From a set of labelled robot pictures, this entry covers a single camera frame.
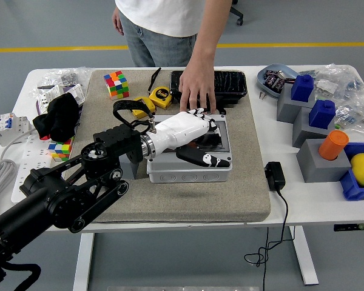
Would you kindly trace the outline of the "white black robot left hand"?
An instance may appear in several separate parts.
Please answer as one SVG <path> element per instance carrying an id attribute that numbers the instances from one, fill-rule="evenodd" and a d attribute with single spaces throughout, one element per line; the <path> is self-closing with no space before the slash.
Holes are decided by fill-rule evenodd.
<path id="1" fill-rule="evenodd" d="M 147 159 L 155 158 L 166 149 L 175 150 L 177 158 L 201 167 L 228 168 L 230 162 L 204 151 L 188 146 L 188 144 L 208 132 L 221 135 L 215 120 L 204 113 L 204 109 L 192 109 L 179 112 L 154 127 L 142 136 L 147 145 Z"/>

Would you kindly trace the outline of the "person's left hand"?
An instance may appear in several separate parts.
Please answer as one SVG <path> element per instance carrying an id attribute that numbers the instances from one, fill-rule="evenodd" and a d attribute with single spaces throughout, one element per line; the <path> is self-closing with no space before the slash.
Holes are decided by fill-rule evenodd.
<path id="1" fill-rule="evenodd" d="M 216 112 L 213 60 L 191 59 L 180 77 L 180 111 L 200 107 Z"/>

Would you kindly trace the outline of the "person's right hand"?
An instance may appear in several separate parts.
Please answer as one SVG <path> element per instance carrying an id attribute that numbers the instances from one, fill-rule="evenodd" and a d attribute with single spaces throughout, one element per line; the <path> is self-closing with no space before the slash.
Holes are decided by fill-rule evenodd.
<path id="1" fill-rule="evenodd" d="M 124 31 L 123 31 L 123 26 L 121 23 L 121 18 L 120 18 L 120 11 L 118 10 L 118 8 L 116 7 L 113 11 L 112 14 L 112 23 L 113 23 L 113 27 L 114 29 L 121 35 L 124 35 Z"/>

